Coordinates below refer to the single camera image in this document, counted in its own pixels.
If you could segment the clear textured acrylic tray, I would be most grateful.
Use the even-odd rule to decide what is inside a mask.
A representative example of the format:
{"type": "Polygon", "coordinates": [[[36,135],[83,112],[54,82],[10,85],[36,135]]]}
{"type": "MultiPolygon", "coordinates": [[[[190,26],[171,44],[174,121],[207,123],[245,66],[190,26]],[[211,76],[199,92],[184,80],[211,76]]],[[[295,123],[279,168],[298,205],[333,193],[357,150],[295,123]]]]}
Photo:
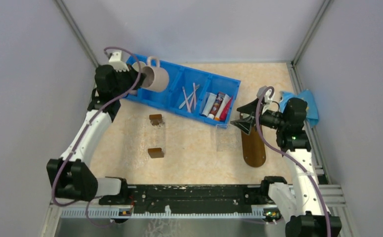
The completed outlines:
{"type": "Polygon", "coordinates": [[[215,127],[215,144],[217,152],[226,152],[239,148],[240,130],[230,124],[218,124],[215,127]]]}

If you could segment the grey ceramic mug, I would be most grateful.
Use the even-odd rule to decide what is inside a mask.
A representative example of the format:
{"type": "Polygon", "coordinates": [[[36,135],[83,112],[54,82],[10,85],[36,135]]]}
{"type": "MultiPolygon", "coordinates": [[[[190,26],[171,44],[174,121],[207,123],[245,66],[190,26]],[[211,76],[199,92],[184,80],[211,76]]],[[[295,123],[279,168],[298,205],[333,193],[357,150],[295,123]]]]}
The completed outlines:
{"type": "Polygon", "coordinates": [[[158,57],[149,56],[142,73],[145,74],[142,88],[154,92],[162,92],[167,88],[170,81],[169,74],[161,67],[161,61],[158,57]]]}

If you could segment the clear holder with wooden ends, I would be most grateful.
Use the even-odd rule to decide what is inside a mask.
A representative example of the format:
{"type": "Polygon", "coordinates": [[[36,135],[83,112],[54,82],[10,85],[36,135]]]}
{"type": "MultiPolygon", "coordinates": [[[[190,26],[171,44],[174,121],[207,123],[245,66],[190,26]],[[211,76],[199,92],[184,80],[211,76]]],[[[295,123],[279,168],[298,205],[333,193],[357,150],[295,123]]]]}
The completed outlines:
{"type": "Polygon", "coordinates": [[[166,124],[162,114],[151,114],[148,117],[145,129],[145,148],[151,159],[165,157],[166,150],[166,124]]]}

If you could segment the cream speckled ceramic mug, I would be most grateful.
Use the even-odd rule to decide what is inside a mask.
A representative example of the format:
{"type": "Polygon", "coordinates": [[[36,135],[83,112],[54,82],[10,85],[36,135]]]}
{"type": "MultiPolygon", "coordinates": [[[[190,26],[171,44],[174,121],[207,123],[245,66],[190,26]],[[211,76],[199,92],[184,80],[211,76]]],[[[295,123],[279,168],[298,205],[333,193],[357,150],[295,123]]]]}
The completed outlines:
{"type": "Polygon", "coordinates": [[[143,68],[147,66],[145,62],[139,61],[139,62],[134,62],[132,64],[132,68],[135,69],[137,72],[139,72],[139,69],[143,70],[143,68]]]}

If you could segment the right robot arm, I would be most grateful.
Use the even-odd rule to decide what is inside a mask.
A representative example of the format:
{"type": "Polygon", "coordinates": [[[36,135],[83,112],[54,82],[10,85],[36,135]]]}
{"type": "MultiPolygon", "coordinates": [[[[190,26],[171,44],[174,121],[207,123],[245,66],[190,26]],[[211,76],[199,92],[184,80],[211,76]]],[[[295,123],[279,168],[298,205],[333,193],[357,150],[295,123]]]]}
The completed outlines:
{"type": "Polygon", "coordinates": [[[293,186],[283,177],[267,176],[261,182],[260,198],[277,205],[286,222],[287,237],[337,237],[342,223],[330,213],[319,189],[311,145],[303,129],[308,103],[291,98],[283,112],[266,110],[266,105],[264,100],[255,99],[239,107],[240,118],[231,122],[247,135],[262,126],[275,129],[278,148],[273,150],[288,159],[293,186]]]}

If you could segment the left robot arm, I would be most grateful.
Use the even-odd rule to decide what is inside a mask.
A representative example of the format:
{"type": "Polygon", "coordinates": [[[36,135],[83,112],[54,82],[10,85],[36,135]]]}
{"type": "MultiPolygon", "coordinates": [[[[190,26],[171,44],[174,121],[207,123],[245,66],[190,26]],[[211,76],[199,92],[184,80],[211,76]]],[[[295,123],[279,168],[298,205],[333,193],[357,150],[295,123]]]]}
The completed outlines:
{"type": "Polygon", "coordinates": [[[120,99],[139,89],[145,77],[143,67],[135,70],[127,65],[126,71],[117,71],[111,65],[96,68],[96,87],[92,90],[81,129],[60,158],[50,159],[46,165],[55,205],[64,206],[58,198],[68,199],[68,205],[104,196],[110,196],[117,204],[129,200],[125,179],[96,178],[89,164],[101,137],[120,109],[120,99]]]}

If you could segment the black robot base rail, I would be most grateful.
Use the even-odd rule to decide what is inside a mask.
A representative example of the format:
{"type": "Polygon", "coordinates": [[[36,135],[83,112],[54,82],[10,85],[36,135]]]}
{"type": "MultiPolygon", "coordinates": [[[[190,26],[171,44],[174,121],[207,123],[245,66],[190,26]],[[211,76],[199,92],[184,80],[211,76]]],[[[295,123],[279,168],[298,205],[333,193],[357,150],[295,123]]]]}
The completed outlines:
{"type": "Polygon", "coordinates": [[[287,181],[266,176],[259,185],[129,185],[122,181],[117,195],[104,196],[100,205],[127,205],[134,214],[250,214],[252,206],[273,204],[269,185],[287,181]]]}

